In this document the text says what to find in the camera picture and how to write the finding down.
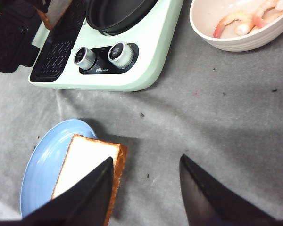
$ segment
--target white bread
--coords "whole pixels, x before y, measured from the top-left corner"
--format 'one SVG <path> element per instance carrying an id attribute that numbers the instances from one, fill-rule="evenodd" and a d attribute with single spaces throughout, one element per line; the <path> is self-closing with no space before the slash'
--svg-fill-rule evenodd
<path id="1" fill-rule="evenodd" d="M 114 166 L 113 188 L 104 223 L 105 226 L 108 225 L 127 158 L 127 147 L 122 144 L 108 143 L 75 134 L 69 144 L 51 198 L 54 199 L 71 188 L 108 157 L 112 157 Z"/>
<path id="2" fill-rule="evenodd" d="M 51 0 L 47 13 L 37 9 L 47 29 L 52 30 L 54 28 L 71 2 L 72 0 Z"/>

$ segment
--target gray tablecloth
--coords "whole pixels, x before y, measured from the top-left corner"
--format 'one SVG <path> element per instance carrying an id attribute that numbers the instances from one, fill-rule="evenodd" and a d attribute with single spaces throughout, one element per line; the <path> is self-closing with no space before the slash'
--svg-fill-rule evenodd
<path id="1" fill-rule="evenodd" d="M 100 139 L 129 147 L 111 225 L 188 225 L 183 153 L 283 219 L 283 34 L 253 51 L 224 52 L 192 30 L 190 5 L 183 4 L 164 69 L 149 89 L 47 89 L 27 82 L 29 68 L 0 73 L 0 200 L 19 211 L 38 136 L 78 118 Z"/>

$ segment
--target shrimp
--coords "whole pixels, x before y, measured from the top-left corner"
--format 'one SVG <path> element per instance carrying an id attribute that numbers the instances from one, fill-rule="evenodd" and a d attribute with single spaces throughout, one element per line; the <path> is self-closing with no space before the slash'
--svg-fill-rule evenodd
<path id="1" fill-rule="evenodd" d="M 267 17 L 264 21 L 269 24 L 271 22 L 273 22 L 275 19 L 277 19 L 278 17 L 280 17 L 281 15 L 283 14 L 283 11 L 281 12 L 277 12 L 275 14 L 272 14 L 271 16 Z M 255 26 L 251 31 L 250 33 L 253 33 L 257 30 L 259 30 L 260 28 L 258 28 L 257 26 Z"/>
<path id="2" fill-rule="evenodd" d="M 253 23 L 258 27 L 262 28 L 267 25 L 267 22 L 262 19 L 264 12 L 270 8 L 283 11 L 283 0 L 266 0 L 256 10 L 253 16 Z"/>
<path id="3" fill-rule="evenodd" d="M 217 25 L 214 31 L 214 38 L 220 38 L 222 32 L 225 29 L 225 26 L 227 26 L 228 24 L 230 24 L 235 20 L 241 21 L 241 24 L 238 25 L 235 29 L 236 34 L 239 36 L 248 34 L 251 31 L 251 29 L 255 26 L 252 22 L 252 17 L 253 15 L 247 11 L 238 11 L 226 15 L 220 20 L 219 24 Z"/>

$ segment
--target black pot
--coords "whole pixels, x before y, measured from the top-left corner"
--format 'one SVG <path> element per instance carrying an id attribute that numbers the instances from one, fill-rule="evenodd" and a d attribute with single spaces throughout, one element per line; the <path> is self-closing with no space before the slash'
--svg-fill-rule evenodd
<path id="1" fill-rule="evenodd" d="M 116 35 L 125 32 L 153 8 L 158 0 L 90 0 L 87 22 L 93 29 Z"/>

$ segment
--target ceramic bowl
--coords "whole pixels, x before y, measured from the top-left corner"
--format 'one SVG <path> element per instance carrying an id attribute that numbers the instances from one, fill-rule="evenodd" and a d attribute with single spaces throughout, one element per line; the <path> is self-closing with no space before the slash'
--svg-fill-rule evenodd
<path id="1" fill-rule="evenodd" d="M 269 43 L 283 32 L 283 14 L 265 27 L 247 35 L 235 34 L 234 28 L 239 21 L 226 26 L 220 39 L 214 38 L 213 33 L 219 21 L 227 14 L 240 10 L 255 12 L 264 1 L 266 0 L 193 0 L 190 23 L 200 37 L 218 49 L 231 52 L 255 49 Z M 266 14 L 272 13 L 275 13 L 274 9 Z"/>

